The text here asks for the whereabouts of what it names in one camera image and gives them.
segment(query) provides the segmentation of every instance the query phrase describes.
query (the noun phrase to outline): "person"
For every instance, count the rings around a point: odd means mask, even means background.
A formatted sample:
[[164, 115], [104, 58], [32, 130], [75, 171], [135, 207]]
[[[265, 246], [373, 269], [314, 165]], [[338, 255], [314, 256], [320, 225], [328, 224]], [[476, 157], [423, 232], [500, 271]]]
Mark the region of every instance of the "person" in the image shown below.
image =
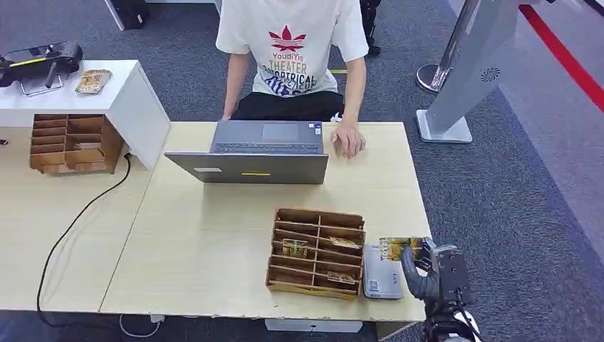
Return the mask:
[[[348, 76], [344, 97], [328, 70], [337, 46]], [[222, 120], [342, 119], [331, 135], [344, 157], [365, 148], [358, 115], [368, 45], [358, 0], [223, 0], [216, 46], [229, 53]], [[249, 66], [252, 92], [238, 103]]]

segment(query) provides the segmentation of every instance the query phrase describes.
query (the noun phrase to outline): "touchpad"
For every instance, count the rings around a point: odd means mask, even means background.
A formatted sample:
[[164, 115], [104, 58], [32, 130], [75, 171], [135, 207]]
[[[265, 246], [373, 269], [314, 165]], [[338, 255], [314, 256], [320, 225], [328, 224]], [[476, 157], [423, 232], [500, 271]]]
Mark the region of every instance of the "touchpad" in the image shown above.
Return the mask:
[[297, 124], [277, 123], [262, 125], [262, 141], [292, 141], [297, 139]]

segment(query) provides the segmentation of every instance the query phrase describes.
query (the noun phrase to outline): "graphic print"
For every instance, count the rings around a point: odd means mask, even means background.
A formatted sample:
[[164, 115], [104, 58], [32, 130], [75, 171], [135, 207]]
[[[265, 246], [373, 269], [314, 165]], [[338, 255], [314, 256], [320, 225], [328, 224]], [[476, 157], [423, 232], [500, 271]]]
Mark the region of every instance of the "graphic print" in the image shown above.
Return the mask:
[[301, 34], [300, 36], [297, 36], [294, 39], [292, 39], [291, 32], [289, 31], [289, 28], [287, 28], [287, 25], [285, 25], [285, 28], [283, 29], [283, 32], [281, 33], [281, 37], [277, 33], [273, 33], [273, 32], [269, 32], [269, 35], [275, 41], [275, 44], [273, 44], [271, 46], [280, 48], [281, 49], [280, 51], [290, 50], [290, 51], [296, 52], [296, 50], [298, 50], [299, 48], [304, 47], [304, 46], [302, 46], [302, 41], [304, 40], [304, 38], [306, 38], [305, 34]]
[[316, 86], [315, 76], [306, 73], [306, 63], [304, 57], [298, 52], [304, 46], [302, 45], [305, 34], [300, 34], [292, 38], [289, 27], [285, 28], [278, 35], [269, 32], [274, 44], [271, 46], [278, 48], [273, 53], [273, 59], [269, 60], [268, 65], [262, 65], [264, 73], [262, 79], [264, 83], [278, 96], [290, 97], [308, 93]]

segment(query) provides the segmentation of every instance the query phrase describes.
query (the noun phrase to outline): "yellow sticker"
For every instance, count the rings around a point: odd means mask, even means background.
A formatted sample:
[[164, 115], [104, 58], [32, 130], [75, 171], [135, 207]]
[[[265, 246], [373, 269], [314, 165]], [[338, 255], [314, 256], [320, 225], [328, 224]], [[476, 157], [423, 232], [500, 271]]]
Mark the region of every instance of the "yellow sticker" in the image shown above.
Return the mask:
[[270, 176], [270, 173], [261, 173], [261, 172], [242, 172], [242, 176]]
[[29, 61], [22, 61], [22, 62], [18, 62], [18, 63], [12, 63], [9, 67], [12, 67], [12, 66], [24, 66], [26, 64], [35, 63], [35, 62], [41, 62], [41, 61], [45, 61], [45, 60], [46, 60], [46, 57], [44, 57], [44, 58], [30, 59]]

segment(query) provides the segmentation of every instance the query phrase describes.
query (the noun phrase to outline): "white t-shirt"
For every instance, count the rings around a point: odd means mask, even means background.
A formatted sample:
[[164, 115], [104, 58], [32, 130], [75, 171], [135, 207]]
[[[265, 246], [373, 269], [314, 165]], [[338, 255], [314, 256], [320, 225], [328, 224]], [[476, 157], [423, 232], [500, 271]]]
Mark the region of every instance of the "white t-shirt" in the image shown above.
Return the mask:
[[251, 52], [253, 91], [281, 97], [338, 91], [327, 69], [331, 45], [345, 62], [368, 52], [358, 0], [223, 0], [216, 47]]

